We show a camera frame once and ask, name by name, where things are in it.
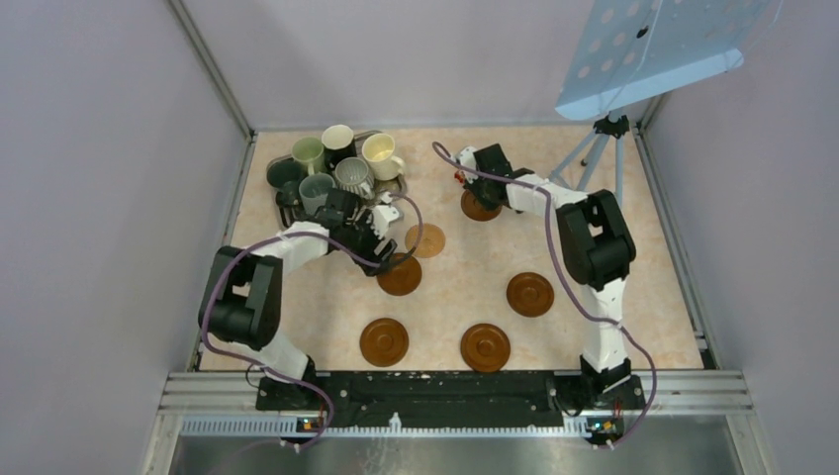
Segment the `brown wooden coaster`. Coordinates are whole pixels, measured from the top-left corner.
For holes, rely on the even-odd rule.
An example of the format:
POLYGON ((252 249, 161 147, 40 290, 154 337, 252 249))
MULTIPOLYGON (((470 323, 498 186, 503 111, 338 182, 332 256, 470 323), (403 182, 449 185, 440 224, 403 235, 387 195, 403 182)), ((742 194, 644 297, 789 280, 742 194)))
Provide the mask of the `brown wooden coaster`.
POLYGON ((376 280, 385 293, 397 297, 407 296, 416 291, 421 283, 420 262, 411 256, 391 270, 377 275, 376 280))
POLYGON ((469 190, 463 191, 460 199, 460 208, 467 218, 476 222, 489 222, 495 219, 502 211, 501 207, 493 209, 485 208, 469 190))
POLYGON ((407 329, 392 318, 372 321, 359 337, 362 356, 376 367, 390 367, 399 363, 406 356, 409 346, 407 329))
POLYGON ((477 372, 500 371, 509 361, 511 352, 507 334, 491 324, 474 325, 461 337, 461 356, 465 364, 477 372))
POLYGON ((509 281, 506 298, 517 314, 537 318, 551 310, 555 292, 552 284, 541 274, 521 272, 509 281))

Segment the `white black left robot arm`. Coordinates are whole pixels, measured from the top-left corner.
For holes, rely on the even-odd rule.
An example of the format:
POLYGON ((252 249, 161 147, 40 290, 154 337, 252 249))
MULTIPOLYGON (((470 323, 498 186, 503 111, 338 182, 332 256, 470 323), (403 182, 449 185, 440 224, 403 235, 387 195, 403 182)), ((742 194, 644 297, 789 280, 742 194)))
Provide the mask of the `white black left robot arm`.
POLYGON ((306 375, 309 356, 280 330, 284 279, 305 264, 339 250, 366 276, 390 270, 397 249, 388 236, 403 214, 394 192, 365 203, 331 189, 324 204, 286 230, 249 247, 220 247, 213 260, 199 310, 202 339, 231 345, 226 354, 262 368, 281 381, 280 397, 294 409, 316 399, 317 382, 306 375))

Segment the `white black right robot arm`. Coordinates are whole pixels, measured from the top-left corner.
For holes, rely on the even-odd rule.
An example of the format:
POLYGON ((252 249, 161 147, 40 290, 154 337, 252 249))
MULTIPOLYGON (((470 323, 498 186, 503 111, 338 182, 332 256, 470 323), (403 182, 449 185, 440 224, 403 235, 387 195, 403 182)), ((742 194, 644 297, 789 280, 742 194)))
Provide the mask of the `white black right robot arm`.
POLYGON ((453 160, 480 207, 533 214, 545 219, 550 237, 559 238, 560 245, 549 252, 579 284, 582 296, 575 303, 589 322, 580 393, 588 405, 607 407, 631 374, 621 333, 622 295, 636 257, 615 195, 572 190, 526 168, 513 169, 497 143, 466 146, 453 160))

